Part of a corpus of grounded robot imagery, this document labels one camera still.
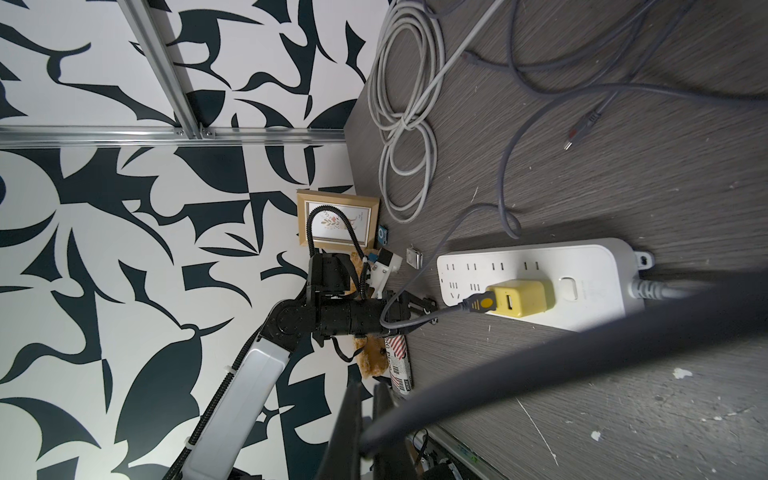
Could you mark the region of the yellow USB wall charger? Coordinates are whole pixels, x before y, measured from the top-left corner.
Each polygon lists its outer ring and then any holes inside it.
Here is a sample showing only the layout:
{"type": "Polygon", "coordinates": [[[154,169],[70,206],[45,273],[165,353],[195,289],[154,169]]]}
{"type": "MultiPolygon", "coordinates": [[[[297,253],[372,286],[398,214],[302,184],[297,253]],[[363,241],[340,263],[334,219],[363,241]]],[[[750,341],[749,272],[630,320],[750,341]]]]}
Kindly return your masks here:
{"type": "Polygon", "coordinates": [[[545,280],[508,280],[486,288],[495,300],[492,313],[513,318],[544,313],[555,305],[552,285],[545,280]]]}

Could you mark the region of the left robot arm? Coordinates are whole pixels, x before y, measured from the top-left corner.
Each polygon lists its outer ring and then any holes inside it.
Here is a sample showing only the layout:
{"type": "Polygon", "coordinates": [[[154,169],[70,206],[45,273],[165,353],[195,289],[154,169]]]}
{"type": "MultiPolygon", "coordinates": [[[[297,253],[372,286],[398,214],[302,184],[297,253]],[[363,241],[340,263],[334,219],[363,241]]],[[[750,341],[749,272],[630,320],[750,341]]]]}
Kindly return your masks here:
{"type": "Polygon", "coordinates": [[[354,232],[349,218],[335,206],[321,205],[308,215],[309,269],[302,292],[276,303],[246,340],[166,478],[231,476],[252,427],[304,339],[390,337],[435,322],[435,301],[407,291],[372,298],[367,293],[366,267],[355,268],[345,253],[320,252],[314,242],[313,222],[321,213],[336,215],[349,234],[354,232]]]}

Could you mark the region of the white power strip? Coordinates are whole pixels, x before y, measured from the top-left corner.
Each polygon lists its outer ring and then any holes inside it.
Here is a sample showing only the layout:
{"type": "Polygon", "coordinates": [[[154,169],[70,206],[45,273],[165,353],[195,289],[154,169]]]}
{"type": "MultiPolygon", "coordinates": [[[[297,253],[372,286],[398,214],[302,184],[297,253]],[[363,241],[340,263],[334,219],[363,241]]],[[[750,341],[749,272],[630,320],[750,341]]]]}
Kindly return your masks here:
{"type": "Polygon", "coordinates": [[[644,309],[630,286],[654,256],[617,238],[444,254],[443,302],[496,292],[496,316],[579,332],[644,309]]]}

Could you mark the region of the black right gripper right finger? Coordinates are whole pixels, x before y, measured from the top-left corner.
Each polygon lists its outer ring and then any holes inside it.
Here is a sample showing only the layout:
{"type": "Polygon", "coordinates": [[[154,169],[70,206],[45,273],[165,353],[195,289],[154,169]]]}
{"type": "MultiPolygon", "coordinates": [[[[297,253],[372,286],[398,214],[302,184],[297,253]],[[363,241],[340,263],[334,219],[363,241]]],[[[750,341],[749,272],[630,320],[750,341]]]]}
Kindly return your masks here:
{"type": "Polygon", "coordinates": [[[408,427],[415,425],[414,402],[395,405],[391,389],[383,383],[375,387],[372,427],[382,427],[385,435],[371,453],[374,479],[417,479],[417,471],[406,446],[408,427]]]}

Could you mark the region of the grey USB cable yellow charger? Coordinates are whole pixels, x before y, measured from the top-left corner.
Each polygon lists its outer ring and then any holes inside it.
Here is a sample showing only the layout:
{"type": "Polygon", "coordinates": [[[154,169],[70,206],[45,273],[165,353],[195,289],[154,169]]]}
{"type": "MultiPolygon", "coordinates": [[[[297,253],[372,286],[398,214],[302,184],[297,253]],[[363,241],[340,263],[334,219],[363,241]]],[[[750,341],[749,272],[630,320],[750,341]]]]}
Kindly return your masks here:
{"type": "MultiPolygon", "coordinates": [[[[585,43],[637,1],[521,1],[520,63],[585,43]]],[[[497,162],[545,102],[459,62],[433,111],[439,171],[420,220],[393,240],[425,256],[467,205],[495,200],[497,162]]],[[[767,1],[697,1],[638,82],[767,92],[767,1]]],[[[715,283],[767,266],[767,111],[621,95],[588,137],[596,102],[549,113],[514,150],[506,199],[520,243],[617,237],[650,250],[646,278],[715,283]]],[[[557,331],[456,315],[410,336],[419,386],[557,331]]],[[[767,479],[767,338],[741,341],[510,400],[444,428],[511,479],[767,479]]]]}

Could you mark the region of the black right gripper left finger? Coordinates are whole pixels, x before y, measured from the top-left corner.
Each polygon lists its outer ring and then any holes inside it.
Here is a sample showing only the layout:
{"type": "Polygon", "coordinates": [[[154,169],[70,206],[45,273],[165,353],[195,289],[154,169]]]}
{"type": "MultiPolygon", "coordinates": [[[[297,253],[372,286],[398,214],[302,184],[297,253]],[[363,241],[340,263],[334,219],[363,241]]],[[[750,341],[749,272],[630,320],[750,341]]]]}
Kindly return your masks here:
{"type": "Polygon", "coordinates": [[[359,480],[359,438],[363,425],[362,384],[348,385],[325,454],[315,476],[320,480],[359,480]]]}

